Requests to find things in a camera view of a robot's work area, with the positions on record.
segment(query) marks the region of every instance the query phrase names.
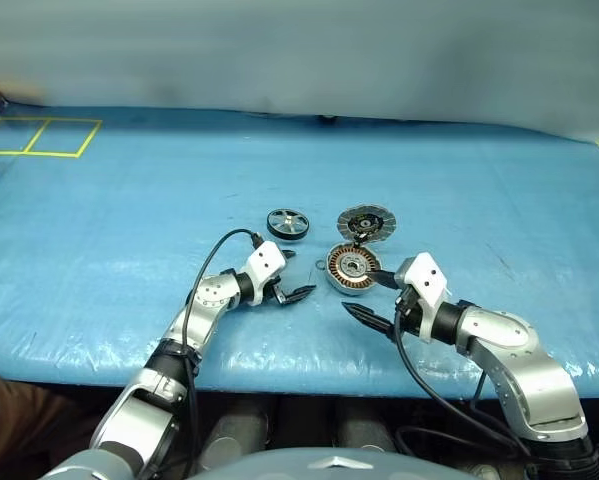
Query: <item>blue table surface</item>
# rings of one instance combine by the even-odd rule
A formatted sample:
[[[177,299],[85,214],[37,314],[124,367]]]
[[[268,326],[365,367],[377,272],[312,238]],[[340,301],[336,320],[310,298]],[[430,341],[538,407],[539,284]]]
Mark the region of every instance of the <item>blue table surface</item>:
[[[537,328],[584,397],[599,397],[599,149],[507,127],[266,117],[232,112],[24,108],[103,120],[80,158],[0,156],[0,374],[123,385],[181,308],[227,230],[265,232],[290,207],[311,221],[283,284],[316,291],[225,316],[200,388],[421,396],[380,334],[341,307],[315,262],[342,241],[338,215],[379,204],[398,226],[374,245],[386,268],[429,251],[453,299]],[[0,127],[0,148],[27,141]],[[74,149],[83,125],[49,129]],[[245,238],[212,263],[239,268]],[[391,316],[394,292],[358,298]],[[407,339],[442,393],[472,394],[479,369],[451,347]],[[492,389],[487,390],[492,396]]]

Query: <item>cable connector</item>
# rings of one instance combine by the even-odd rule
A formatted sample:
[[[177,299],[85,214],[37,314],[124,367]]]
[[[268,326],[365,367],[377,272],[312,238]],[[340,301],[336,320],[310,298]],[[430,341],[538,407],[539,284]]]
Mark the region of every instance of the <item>cable connector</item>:
[[[190,362],[190,365],[192,365],[192,374],[195,377],[199,375],[199,364],[201,363],[201,354],[197,350],[189,346],[186,349],[183,356],[185,356]]]
[[[264,242],[260,233],[250,232],[250,240],[252,240],[252,248],[258,249]]]
[[[406,285],[401,294],[395,300],[395,309],[404,316],[410,315],[410,312],[417,305],[419,294],[412,285]]]

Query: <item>silver robot arm segment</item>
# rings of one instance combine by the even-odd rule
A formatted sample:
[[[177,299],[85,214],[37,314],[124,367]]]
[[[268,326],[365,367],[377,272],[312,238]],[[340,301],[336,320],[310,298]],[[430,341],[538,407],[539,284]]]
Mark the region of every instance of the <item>silver robot arm segment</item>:
[[[396,314],[401,327],[425,342],[436,339],[479,365],[491,379],[514,434],[529,448],[532,479],[599,479],[599,454],[589,440],[574,383],[543,349],[535,329],[522,318],[448,303],[446,277],[432,256],[408,258],[396,272],[369,272],[377,283],[400,290]],[[394,325],[362,305],[344,307],[365,325],[401,338]]]
[[[185,308],[166,330],[144,368],[130,380],[97,427],[90,450],[80,452],[43,478],[147,479],[154,475],[179,431],[184,400],[190,394],[182,356],[192,359],[197,374],[218,320],[229,310],[248,303],[259,305],[273,292],[281,292],[279,273],[286,257],[274,242],[260,242],[239,273],[227,270],[200,282],[190,310],[188,351],[183,351]],[[294,301],[307,296],[314,286],[295,290]]]
[[[417,293],[421,321],[417,315],[406,315],[411,317],[406,322],[418,324],[422,340],[429,342],[436,336],[454,344],[458,353],[486,372],[495,385],[508,424],[519,437],[563,442],[587,434],[572,379],[544,351],[528,322],[506,312],[445,303],[446,277],[427,252],[406,260],[394,277],[401,289],[410,287]],[[440,335],[452,330],[454,335]]]

